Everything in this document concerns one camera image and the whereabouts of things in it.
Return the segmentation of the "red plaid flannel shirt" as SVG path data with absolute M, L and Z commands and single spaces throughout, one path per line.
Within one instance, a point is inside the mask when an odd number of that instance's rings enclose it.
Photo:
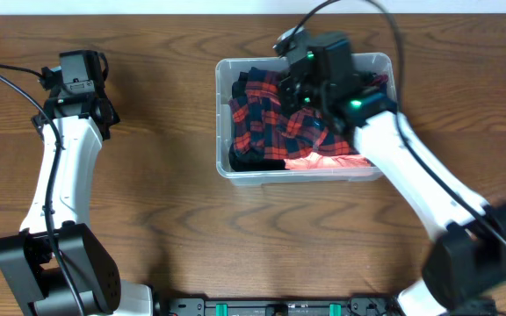
M 322 115 L 302 108 L 285 114 L 278 96 L 280 73 L 251 68 L 232 84 L 228 101 L 233 122 L 230 153 L 241 162 L 296 160 L 317 154 L 353 157 L 360 154 L 331 132 Z

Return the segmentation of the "pink garment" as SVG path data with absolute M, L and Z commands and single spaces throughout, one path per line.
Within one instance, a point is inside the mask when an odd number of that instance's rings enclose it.
M 310 169 L 364 169 L 372 164 L 360 154 L 324 156 L 310 153 L 298 159 L 285 159 L 285 168 L 289 170 Z

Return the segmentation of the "large black garment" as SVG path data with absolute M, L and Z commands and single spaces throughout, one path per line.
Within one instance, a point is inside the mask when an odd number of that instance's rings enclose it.
M 232 84 L 232 98 L 245 97 L 245 88 L 248 81 L 248 74 L 241 72 L 236 82 Z M 228 150 L 228 161 L 233 171 L 249 172 L 249 171 L 278 171 L 286 170 L 284 160 L 268 160 L 264 159 L 256 153 L 246 153 L 238 155 L 235 152 L 234 145 Z

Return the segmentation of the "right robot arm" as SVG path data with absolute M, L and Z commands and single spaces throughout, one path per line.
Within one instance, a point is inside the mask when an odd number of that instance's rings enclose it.
M 362 83 L 345 34 L 291 29 L 274 49 L 288 61 L 278 86 L 285 111 L 316 110 L 401 193 L 433 242 L 421 278 L 396 297 L 401 312 L 452 312 L 506 282 L 506 202 L 467 188 L 419 140 L 401 104 Z

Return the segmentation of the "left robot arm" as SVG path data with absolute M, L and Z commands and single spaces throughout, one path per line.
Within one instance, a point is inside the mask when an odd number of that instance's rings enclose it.
M 0 270 L 24 315 L 152 315 L 150 287 L 121 279 L 90 230 L 93 171 L 119 116 L 105 94 L 105 55 L 77 50 L 43 68 L 48 99 L 32 123 L 44 143 L 18 233 L 0 239 Z

